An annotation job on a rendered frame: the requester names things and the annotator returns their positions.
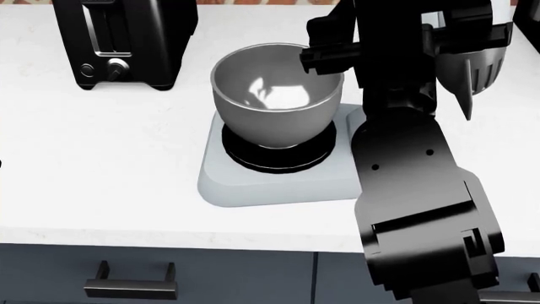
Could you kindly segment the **black countertop appliance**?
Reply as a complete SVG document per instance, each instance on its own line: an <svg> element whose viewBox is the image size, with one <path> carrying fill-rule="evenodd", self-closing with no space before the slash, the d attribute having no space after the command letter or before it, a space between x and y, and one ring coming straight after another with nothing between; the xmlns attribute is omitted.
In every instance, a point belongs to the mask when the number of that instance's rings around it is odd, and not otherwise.
<svg viewBox="0 0 540 304"><path fill-rule="evenodd" d="M540 54L540 0L517 0L513 22Z"/></svg>

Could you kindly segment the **black two-slot toaster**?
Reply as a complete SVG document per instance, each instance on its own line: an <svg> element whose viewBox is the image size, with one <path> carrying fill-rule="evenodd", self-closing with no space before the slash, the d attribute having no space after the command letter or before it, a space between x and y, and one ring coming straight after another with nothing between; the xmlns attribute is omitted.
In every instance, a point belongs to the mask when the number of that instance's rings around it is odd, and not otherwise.
<svg viewBox="0 0 540 304"><path fill-rule="evenodd" d="M198 22L197 0L51 0L77 85L170 90Z"/></svg>

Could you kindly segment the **dark grey cabinet drawer front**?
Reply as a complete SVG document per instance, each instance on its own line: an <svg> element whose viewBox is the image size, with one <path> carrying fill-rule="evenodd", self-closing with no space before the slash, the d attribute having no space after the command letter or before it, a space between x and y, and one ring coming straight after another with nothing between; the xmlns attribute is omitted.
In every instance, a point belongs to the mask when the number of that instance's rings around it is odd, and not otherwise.
<svg viewBox="0 0 540 304"><path fill-rule="evenodd" d="M110 280L165 280L174 301L90 298L102 262ZM0 304L311 304L311 252L0 245Z"/></svg>
<svg viewBox="0 0 540 304"><path fill-rule="evenodd" d="M496 263L499 285L481 291L529 291L529 275L540 275L540 258L497 257ZM315 304L413 303L409 298L397 301L383 286L374 285L363 254L322 252L318 255Z"/></svg>

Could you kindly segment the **silver metal mixing bowl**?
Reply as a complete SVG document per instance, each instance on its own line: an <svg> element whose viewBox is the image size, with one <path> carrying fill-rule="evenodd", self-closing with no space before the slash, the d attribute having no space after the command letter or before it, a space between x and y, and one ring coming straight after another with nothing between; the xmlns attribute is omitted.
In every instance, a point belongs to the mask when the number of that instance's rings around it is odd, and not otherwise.
<svg viewBox="0 0 540 304"><path fill-rule="evenodd" d="M269 149L303 144L327 128L341 103L344 75L306 72L300 62L305 49L274 42L222 57L210 84L224 125Z"/></svg>

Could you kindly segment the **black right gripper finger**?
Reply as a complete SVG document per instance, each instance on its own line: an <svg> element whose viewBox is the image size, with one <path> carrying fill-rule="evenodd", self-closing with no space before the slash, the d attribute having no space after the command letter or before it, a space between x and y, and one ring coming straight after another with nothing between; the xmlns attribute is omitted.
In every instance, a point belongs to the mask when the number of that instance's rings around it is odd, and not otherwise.
<svg viewBox="0 0 540 304"><path fill-rule="evenodd" d="M343 73L354 66L360 55L359 43L354 42L356 17L354 0L340 0L327 16L307 22L309 47L300 53L306 73Z"/></svg>
<svg viewBox="0 0 540 304"><path fill-rule="evenodd" d="M513 23L494 24L491 0L421 0L421 12L442 12L445 26L423 27L423 47L434 55L507 47Z"/></svg>

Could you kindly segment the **grey stand mixer base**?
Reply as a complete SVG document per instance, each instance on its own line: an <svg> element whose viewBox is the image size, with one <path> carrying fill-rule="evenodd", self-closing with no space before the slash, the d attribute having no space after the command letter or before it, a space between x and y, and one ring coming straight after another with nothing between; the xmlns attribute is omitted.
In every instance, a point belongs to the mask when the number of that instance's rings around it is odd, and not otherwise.
<svg viewBox="0 0 540 304"><path fill-rule="evenodd" d="M342 103L334 116L333 152L305 171L267 174L247 169L224 150L219 114L213 115L197 182L202 198L219 207L248 207L357 199L361 185L351 152L354 128L366 120L362 106Z"/></svg>

